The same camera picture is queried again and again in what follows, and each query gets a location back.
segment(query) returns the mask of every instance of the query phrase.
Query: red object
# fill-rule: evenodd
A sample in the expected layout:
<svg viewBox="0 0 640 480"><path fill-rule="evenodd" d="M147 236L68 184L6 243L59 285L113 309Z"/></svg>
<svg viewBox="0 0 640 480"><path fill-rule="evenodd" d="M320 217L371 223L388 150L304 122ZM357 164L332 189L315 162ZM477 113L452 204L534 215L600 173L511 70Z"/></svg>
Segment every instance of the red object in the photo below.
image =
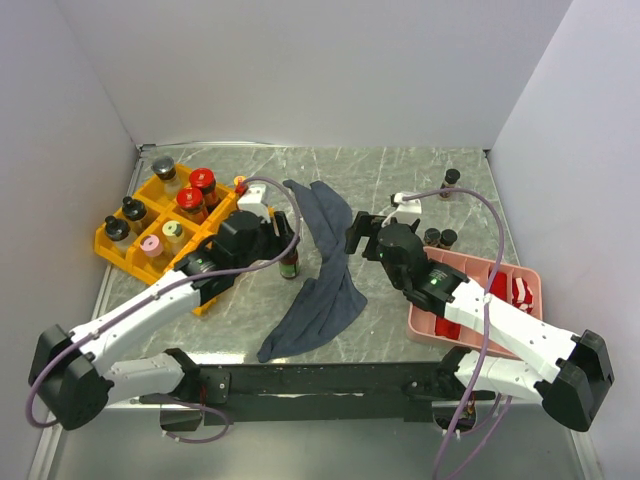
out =
<svg viewBox="0 0 640 480"><path fill-rule="evenodd" d="M247 178L243 177L242 175L238 175L233 179L233 183L236 186L235 192L240 196L244 195L244 193L249 189L249 185L247 185L246 183L242 183L246 179Z"/></svg>
<svg viewBox="0 0 640 480"><path fill-rule="evenodd" d="M216 176L208 168L196 168L189 175L189 183L198 188L204 197L204 204L209 210L213 210L220 204L216 194Z"/></svg>
<svg viewBox="0 0 640 480"><path fill-rule="evenodd" d="M509 300L507 300L507 281L508 281L507 274L503 272L498 272L496 274L496 278L493 279L490 292L493 293L500 300L503 300L508 303Z"/></svg>
<svg viewBox="0 0 640 480"><path fill-rule="evenodd" d="M204 199L200 189L183 188L178 192L176 202L190 220L201 224L207 218L207 209L204 208Z"/></svg>
<svg viewBox="0 0 640 480"><path fill-rule="evenodd" d="M189 183L192 187L207 191L211 187L216 187L216 177L208 168L196 168L189 175Z"/></svg>
<svg viewBox="0 0 640 480"><path fill-rule="evenodd" d="M436 316L435 334L439 337L458 340L460 338L460 325L450 322L446 318Z"/></svg>
<svg viewBox="0 0 640 480"><path fill-rule="evenodd" d="M198 188L183 188L178 192L176 202L178 202L178 205L185 210L197 209L203 203L202 192Z"/></svg>
<svg viewBox="0 0 640 480"><path fill-rule="evenodd" d="M514 278L511 281L511 291L513 292L511 304L523 312L531 313L533 310L533 293L527 282L523 278Z"/></svg>

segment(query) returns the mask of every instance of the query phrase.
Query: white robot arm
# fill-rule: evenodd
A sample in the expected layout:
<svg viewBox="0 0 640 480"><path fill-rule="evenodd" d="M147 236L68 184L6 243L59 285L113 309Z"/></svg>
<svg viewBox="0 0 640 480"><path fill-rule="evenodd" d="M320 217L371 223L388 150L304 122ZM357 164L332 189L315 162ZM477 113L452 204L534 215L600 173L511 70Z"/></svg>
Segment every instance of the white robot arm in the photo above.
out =
<svg viewBox="0 0 640 480"><path fill-rule="evenodd" d="M362 256L382 263L391 284L407 300L481 334L487 305L489 338L521 360L486 357L474 389L541 403L568 428L588 430L614 381L602 337L589 330L578 336L540 322L492 294L485 295L464 273L428 259L415 234L421 209L417 200L404 197L411 195L392 196L396 211L387 217L358 212L347 231L346 253L354 253L360 239L368 237ZM479 354L463 347L454 350L451 373L467 387Z"/></svg>
<svg viewBox="0 0 640 480"><path fill-rule="evenodd" d="M261 199L264 192L256 196ZM246 201L238 203L241 208L248 205ZM37 391L65 429L86 424L110 403L144 394L176 392L192 381L189 377L197 367L178 349L147 359L117 360L136 342L230 288L238 274L194 276L270 260L293 241L294 233L283 212L275 212L272 221L268 211L250 210L233 212L216 235L203 240L155 284L111 312L68 333L56 325L40 335L29 374L31 385L63 350L81 342L44 378ZM182 285L164 295L158 293L176 282ZM100 333L102 325L149 297L153 300Z"/></svg>

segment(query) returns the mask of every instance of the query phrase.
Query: gray marble table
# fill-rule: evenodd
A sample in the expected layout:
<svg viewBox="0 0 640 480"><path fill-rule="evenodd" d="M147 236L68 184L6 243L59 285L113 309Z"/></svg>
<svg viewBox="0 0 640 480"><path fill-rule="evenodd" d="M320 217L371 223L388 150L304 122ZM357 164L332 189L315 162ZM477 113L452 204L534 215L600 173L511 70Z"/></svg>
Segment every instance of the gray marble table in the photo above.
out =
<svg viewBox="0 0 640 480"><path fill-rule="evenodd" d="M342 195L353 211L376 214L391 211L389 195L398 191L438 188L447 168L462 173L459 185L471 188L502 207L484 152L480 149L434 148L301 148L272 146L216 146L193 144L145 149L133 182L137 188L150 175L150 164L171 155L193 168L209 167L219 182L231 184L236 175L260 174L276 180L291 178L301 184L322 180ZM291 206L273 192L270 203L291 218ZM454 195L449 201L434 197L423 201L419 234L427 227L453 228L459 240L455 251L485 258L497 253L497 227L477 200ZM298 248L302 266L295 280L284 280L272 266L240 276L202 318L191 313L158 330L133 348L126 359L151 356L179 347L202 363L257 363L256 352L278 324L305 278L317 277L320 255L304 227ZM516 263L507 236L504 260ZM353 324L324 347L276 360L288 363L436 361L446 349L417 344L406 337L409 303L394 290L382 267L359 254L349 268L356 287L369 303ZM145 288L142 282L113 268L108 273L101 310L108 311Z"/></svg>

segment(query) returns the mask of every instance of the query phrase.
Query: white wall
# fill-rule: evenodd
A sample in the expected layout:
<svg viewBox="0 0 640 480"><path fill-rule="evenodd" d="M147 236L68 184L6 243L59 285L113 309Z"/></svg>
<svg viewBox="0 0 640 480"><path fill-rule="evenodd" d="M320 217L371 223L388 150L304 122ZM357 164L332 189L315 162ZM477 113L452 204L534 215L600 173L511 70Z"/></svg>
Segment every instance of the white wall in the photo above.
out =
<svg viewBox="0 0 640 480"><path fill-rule="evenodd" d="M490 156L549 322L607 340L616 382L591 435L640 477L640 3L574 0Z"/></svg>
<svg viewBox="0 0 640 480"><path fill-rule="evenodd" d="M136 143L490 147L570 0L57 0Z"/></svg>
<svg viewBox="0 0 640 480"><path fill-rule="evenodd" d="M0 65L0 478L13 480L40 435L23 413L36 340L91 314L92 231L135 148L52 0L0 2Z"/></svg>

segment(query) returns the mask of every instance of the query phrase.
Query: small bottle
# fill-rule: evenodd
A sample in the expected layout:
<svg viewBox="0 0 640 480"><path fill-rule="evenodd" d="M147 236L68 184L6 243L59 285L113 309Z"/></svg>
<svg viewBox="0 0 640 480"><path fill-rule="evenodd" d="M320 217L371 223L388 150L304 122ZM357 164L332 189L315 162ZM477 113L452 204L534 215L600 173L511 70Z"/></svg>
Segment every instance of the small bottle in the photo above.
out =
<svg viewBox="0 0 640 480"><path fill-rule="evenodd" d="M169 265L171 257L164 251L162 242L157 235L149 235L144 237L140 242L140 249L149 258L149 263L159 272L163 271Z"/></svg>
<svg viewBox="0 0 640 480"><path fill-rule="evenodd" d="M164 193L166 193L169 198L175 197L182 188L182 182L176 172L176 164L173 158L167 155L158 158L151 164L151 170L162 180Z"/></svg>
<svg viewBox="0 0 640 480"><path fill-rule="evenodd" d="M444 181L440 188L453 188L456 186L456 183L460 180L460 171L455 168L450 168L444 174ZM451 192L444 192L440 194L440 198L446 200L451 196Z"/></svg>
<svg viewBox="0 0 640 480"><path fill-rule="evenodd" d="M113 215L109 215L104 219L104 223L106 224L104 233L118 248L118 250L126 254L127 249L133 245L133 242L136 241L138 236L135 232L131 231L129 224L122 218L116 218Z"/></svg>
<svg viewBox="0 0 640 480"><path fill-rule="evenodd" d="M244 177L242 175L238 175L233 179L233 185L236 187L235 192L240 196L244 195L244 192L249 189L249 185L241 185L242 182L244 182L246 179L247 177Z"/></svg>
<svg viewBox="0 0 640 480"><path fill-rule="evenodd" d="M451 250L451 247L456 243L456 240L458 240L458 234L450 228L447 228L440 234L440 243L438 243L438 248Z"/></svg>
<svg viewBox="0 0 640 480"><path fill-rule="evenodd" d="M300 261L298 248L291 250L282 260L280 260L280 275L287 280L296 278L300 274Z"/></svg>
<svg viewBox="0 0 640 480"><path fill-rule="evenodd" d="M187 237L180 222L169 220L162 226L162 234L171 245L171 252L174 255L177 255L187 244Z"/></svg>
<svg viewBox="0 0 640 480"><path fill-rule="evenodd" d="M122 199L122 214L124 218L129 220L131 229L138 235L151 225L151 217L147 212L147 207L140 200L124 197Z"/></svg>
<svg viewBox="0 0 640 480"><path fill-rule="evenodd" d="M207 218L207 209L204 207L204 198L198 188L187 187L180 190L176 201L184 216L192 222L200 225Z"/></svg>
<svg viewBox="0 0 640 480"><path fill-rule="evenodd" d="M427 247L437 247L440 243L440 230L437 228L427 228L424 232L424 244Z"/></svg>
<svg viewBox="0 0 640 480"><path fill-rule="evenodd" d="M189 183L192 187L200 189L209 213L220 205L220 198L216 193L216 177L211 170L208 168L196 168L189 175Z"/></svg>

